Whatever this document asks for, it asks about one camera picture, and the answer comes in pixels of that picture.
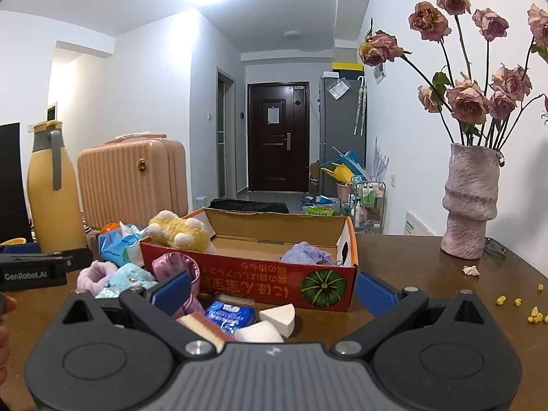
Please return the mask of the person left hand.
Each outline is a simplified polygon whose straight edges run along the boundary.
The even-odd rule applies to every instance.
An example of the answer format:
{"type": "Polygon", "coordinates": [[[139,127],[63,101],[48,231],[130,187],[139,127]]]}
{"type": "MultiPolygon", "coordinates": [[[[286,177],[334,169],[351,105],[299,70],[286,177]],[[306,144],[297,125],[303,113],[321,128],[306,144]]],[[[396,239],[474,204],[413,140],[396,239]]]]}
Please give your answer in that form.
{"type": "Polygon", "coordinates": [[[4,316],[14,312],[17,308],[17,302],[12,297],[1,293],[1,325],[0,325],[0,385],[5,383],[5,380],[8,377],[8,358],[10,355],[8,341],[9,341],[9,331],[8,326],[5,324],[4,316]]]}

